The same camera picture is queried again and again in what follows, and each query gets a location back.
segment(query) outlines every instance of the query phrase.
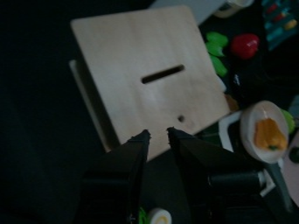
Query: plate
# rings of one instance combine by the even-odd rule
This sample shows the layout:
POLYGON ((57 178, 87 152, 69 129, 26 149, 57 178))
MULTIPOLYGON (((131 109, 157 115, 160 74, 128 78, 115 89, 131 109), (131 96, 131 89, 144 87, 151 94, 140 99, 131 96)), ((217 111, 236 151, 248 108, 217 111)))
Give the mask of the plate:
POLYGON ((279 158, 285 154, 284 150, 263 150, 255 146, 255 132, 256 122, 263 119, 271 118, 275 120, 277 128, 280 129, 285 140, 288 141, 288 129, 285 118, 280 108, 271 101, 260 101, 248 109, 244 110, 240 116, 240 139, 247 150, 247 153, 256 160, 273 164, 279 158))

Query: black surface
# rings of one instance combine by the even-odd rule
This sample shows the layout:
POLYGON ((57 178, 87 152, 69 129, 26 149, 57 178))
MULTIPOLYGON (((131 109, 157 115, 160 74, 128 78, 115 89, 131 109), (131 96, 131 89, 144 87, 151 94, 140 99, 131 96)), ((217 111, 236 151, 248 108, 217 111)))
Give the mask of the black surface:
MULTIPOLYGON (((149 2, 1 1, 0 223, 71 223, 80 178, 104 153, 68 65, 79 55, 71 20, 143 9, 149 2)), ((211 17, 203 34, 263 35, 257 6, 228 19, 211 17)), ((141 204, 147 211, 167 209, 173 224, 191 223, 169 151, 145 165, 141 204)))

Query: toy food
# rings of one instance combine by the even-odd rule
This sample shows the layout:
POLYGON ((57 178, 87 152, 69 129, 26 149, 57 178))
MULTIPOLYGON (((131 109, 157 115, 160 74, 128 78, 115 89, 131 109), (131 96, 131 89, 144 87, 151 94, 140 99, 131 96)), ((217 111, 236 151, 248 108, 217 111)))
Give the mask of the toy food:
POLYGON ((229 43, 228 37, 215 31, 209 31, 205 37, 211 43, 220 47, 224 47, 229 43))
POLYGON ((215 68, 216 74, 219 75, 219 77, 224 77, 228 73, 228 69, 224 67, 223 63, 220 62, 220 59, 211 55, 209 60, 215 68))
POLYGON ((221 46, 219 46, 217 44, 213 44, 212 42, 207 42, 205 43, 205 47, 207 47, 207 50, 208 50, 208 53, 213 56, 217 56, 217 57, 223 57, 224 54, 221 52, 221 46))
POLYGON ((288 127, 288 134, 292 134, 295 131, 295 118, 293 116, 289 114, 288 111, 280 109, 284 115, 284 120, 287 123, 287 127, 288 127))
POLYGON ((263 150, 284 150, 287 147, 285 136, 277 128, 276 121, 271 118, 256 122, 255 145, 263 150))
POLYGON ((253 33, 237 35, 229 45, 231 52, 243 60, 251 59, 257 52, 259 37, 253 33))

